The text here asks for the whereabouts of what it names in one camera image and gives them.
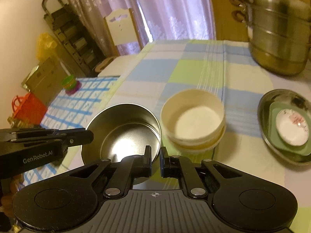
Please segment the left hand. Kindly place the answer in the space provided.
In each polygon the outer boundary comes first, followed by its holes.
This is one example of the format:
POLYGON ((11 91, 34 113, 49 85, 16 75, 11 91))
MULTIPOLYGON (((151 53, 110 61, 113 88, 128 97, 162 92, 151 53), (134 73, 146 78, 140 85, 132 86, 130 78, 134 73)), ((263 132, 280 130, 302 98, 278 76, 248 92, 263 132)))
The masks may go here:
POLYGON ((24 174, 13 176, 10 179, 9 192, 1 197, 1 212, 9 218, 14 218, 13 198, 18 192, 19 186, 24 182, 24 174))

